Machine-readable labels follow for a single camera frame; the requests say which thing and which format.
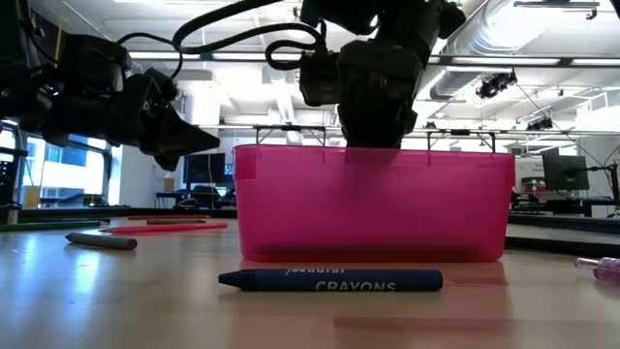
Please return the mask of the grey crayon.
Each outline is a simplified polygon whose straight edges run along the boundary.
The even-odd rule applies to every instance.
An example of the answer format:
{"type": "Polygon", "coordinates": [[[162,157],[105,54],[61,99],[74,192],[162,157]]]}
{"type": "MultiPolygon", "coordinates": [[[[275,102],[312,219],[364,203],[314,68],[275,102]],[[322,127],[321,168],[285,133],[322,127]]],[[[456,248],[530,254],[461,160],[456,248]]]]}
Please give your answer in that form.
{"type": "Polygon", "coordinates": [[[116,250],[133,251],[138,247],[138,242],[133,238],[114,238],[110,236],[70,233],[65,236],[65,239],[68,242],[74,244],[89,245],[116,250]]]}

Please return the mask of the long ceiling light bar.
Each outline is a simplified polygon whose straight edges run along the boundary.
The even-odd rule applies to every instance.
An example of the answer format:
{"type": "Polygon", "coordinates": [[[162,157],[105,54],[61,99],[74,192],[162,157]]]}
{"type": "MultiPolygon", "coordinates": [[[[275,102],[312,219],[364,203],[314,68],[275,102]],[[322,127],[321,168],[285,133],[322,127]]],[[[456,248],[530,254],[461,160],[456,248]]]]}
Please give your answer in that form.
{"type": "MultiPolygon", "coordinates": [[[[206,54],[184,54],[189,61],[265,61],[261,52],[214,52],[206,54]]],[[[471,55],[431,55],[429,65],[437,66],[489,66],[489,67],[559,67],[579,69],[612,69],[620,67],[620,58],[604,57],[531,57],[531,56],[471,56],[471,55]]]]}

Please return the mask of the pink-red pencil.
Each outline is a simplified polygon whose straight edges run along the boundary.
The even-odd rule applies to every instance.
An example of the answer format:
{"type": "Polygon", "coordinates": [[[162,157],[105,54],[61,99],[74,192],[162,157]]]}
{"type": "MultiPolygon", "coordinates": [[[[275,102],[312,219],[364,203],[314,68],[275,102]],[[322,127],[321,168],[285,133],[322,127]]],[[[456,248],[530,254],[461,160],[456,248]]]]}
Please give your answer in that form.
{"type": "Polygon", "coordinates": [[[222,230],[229,227],[228,223],[184,223],[169,225],[146,225],[146,226],[127,226],[112,227],[104,229],[105,233],[113,235],[149,235],[167,234],[179,232],[193,232],[204,230],[222,230]]]}

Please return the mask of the dark blue crayon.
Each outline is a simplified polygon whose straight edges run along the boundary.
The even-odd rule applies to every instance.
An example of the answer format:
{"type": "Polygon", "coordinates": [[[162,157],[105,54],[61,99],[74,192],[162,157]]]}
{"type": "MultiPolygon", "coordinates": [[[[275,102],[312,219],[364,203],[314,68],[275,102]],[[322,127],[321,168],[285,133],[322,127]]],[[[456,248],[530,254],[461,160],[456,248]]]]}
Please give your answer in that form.
{"type": "Polygon", "coordinates": [[[218,282],[252,292],[434,292],[444,277],[439,270],[237,270],[218,282]]]}

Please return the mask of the black metal stand frame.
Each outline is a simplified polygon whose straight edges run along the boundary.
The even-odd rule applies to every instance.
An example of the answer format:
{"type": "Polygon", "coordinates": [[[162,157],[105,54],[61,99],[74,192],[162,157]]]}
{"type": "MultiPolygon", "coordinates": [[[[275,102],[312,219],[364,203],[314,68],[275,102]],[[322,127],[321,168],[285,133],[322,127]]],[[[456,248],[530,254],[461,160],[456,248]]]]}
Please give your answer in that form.
{"type": "Polygon", "coordinates": [[[317,139],[322,146],[325,146],[327,142],[327,129],[325,126],[293,125],[293,124],[254,125],[252,129],[256,132],[256,143],[261,143],[265,138],[268,138],[269,135],[273,131],[298,132],[298,133],[303,133],[304,131],[307,131],[310,134],[312,134],[314,138],[317,139]],[[260,133],[262,130],[266,130],[267,133],[265,134],[264,137],[261,138],[260,133]]]}
{"type": "Polygon", "coordinates": [[[471,129],[423,129],[422,133],[426,136],[426,148],[432,149],[432,146],[443,138],[457,137],[466,138],[475,136],[484,145],[486,145],[492,153],[497,152],[497,135],[498,131],[492,130],[471,130],[471,129]]]}

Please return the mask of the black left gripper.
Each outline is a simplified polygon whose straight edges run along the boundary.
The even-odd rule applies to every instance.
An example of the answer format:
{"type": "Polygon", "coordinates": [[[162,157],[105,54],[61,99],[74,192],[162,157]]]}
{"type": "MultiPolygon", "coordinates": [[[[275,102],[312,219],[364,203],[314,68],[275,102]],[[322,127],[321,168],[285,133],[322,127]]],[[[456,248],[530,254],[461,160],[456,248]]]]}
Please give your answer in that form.
{"type": "Polygon", "coordinates": [[[173,79],[155,69],[127,78],[107,109],[107,142],[137,147],[165,171],[174,171],[183,154],[217,148],[216,136],[179,116],[171,105],[177,95],[173,79]]]}

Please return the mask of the green pencil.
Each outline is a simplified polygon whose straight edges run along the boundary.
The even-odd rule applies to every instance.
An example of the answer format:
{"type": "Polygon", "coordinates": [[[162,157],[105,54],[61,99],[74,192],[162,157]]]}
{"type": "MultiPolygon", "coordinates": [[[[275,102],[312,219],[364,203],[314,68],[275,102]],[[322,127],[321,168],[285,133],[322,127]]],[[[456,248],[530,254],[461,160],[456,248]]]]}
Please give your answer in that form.
{"type": "Polygon", "coordinates": [[[0,225],[0,233],[92,228],[92,227],[100,227],[101,225],[102,225],[102,222],[97,221],[97,220],[19,223],[19,224],[11,224],[11,225],[0,225]]]}

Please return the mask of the black computer monitor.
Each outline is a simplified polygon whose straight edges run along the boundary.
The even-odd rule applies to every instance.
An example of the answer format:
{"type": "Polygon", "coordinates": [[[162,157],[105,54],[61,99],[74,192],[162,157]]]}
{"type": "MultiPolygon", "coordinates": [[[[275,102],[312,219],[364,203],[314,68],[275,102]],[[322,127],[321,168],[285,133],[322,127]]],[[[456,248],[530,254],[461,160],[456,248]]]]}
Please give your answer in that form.
{"type": "Polygon", "coordinates": [[[225,180],[226,154],[195,154],[184,159],[185,183],[218,183],[225,180]]]}
{"type": "Polygon", "coordinates": [[[584,156],[544,155],[544,182],[550,191],[577,191],[590,188],[584,156]]]}

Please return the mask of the black office chair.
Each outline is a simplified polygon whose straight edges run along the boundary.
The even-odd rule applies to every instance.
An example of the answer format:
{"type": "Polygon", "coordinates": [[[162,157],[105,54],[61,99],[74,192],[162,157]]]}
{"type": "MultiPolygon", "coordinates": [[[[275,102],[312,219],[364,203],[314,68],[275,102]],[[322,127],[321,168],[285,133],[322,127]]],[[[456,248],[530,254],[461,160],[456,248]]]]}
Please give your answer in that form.
{"type": "Polygon", "coordinates": [[[225,206],[223,197],[212,186],[198,185],[192,190],[180,190],[177,195],[175,206],[180,208],[220,209],[225,206]]]}

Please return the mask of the large window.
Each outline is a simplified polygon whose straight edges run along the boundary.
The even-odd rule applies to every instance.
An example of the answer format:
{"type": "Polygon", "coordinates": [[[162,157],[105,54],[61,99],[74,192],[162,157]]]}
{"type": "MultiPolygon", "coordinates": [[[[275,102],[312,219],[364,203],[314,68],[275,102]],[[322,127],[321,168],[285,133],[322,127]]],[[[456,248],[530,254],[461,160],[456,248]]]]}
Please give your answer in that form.
{"type": "Polygon", "coordinates": [[[71,135],[67,146],[0,121],[0,188],[4,203],[24,208],[102,206],[107,202],[111,146],[99,139],[71,135]]]}

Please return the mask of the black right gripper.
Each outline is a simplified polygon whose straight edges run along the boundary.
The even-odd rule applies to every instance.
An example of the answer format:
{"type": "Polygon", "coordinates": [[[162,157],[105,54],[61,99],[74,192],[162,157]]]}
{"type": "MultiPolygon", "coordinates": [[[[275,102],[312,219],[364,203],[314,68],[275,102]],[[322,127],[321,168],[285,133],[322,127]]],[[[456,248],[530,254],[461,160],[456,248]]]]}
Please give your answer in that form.
{"type": "Polygon", "coordinates": [[[413,102],[422,75],[422,60],[412,49],[377,41],[352,41],[341,48],[336,60],[341,85],[338,112],[347,141],[345,162],[360,163],[368,154],[373,136],[364,113],[399,114],[384,125],[376,147],[391,162],[403,139],[417,121],[413,102]]]}

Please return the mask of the pink-red plastic bin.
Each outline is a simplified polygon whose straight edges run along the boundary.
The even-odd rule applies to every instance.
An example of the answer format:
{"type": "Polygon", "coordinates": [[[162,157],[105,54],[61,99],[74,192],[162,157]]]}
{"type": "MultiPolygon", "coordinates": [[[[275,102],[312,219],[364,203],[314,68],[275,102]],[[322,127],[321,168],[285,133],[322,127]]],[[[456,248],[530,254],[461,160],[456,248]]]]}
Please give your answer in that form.
{"type": "Polygon", "coordinates": [[[494,262],[506,153],[246,144],[234,151],[242,255],[261,262],[494,262]]]}

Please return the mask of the black aluminium table frame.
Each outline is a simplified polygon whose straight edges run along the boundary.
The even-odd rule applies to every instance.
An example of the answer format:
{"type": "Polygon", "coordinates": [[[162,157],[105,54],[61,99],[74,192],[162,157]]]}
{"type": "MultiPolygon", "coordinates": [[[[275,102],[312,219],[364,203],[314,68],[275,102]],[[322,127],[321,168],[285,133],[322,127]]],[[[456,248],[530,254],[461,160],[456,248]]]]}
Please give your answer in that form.
{"type": "MultiPolygon", "coordinates": [[[[212,218],[236,219],[235,210],[176,210],[171,208],[137,208],[128,206],[78,207],[78,208],[21,208],[0,206],[0,224],[6,224],[10,215],[17,223],[31,223],[60,219],[108,219],[126,216],[171,216],[209,215],[212,218]]],[[[585,231],[620,235],[620,219],[565,217],[546,215],[510,214],[510,224],[535,226],[553,229],[585,231]]]]}

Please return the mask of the purple pen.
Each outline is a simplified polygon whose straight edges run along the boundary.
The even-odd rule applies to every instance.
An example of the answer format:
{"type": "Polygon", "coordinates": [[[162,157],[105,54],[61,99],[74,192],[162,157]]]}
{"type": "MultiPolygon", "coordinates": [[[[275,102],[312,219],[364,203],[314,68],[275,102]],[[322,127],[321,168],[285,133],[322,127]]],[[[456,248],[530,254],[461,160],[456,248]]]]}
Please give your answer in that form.
{"type": "Polygon", "coordinates": [[[579,269],[591,270],[594,277],[603,283],[620,286],[620,259],[608,257],[601,259],[577,258],[574,265],[579,269]]]}

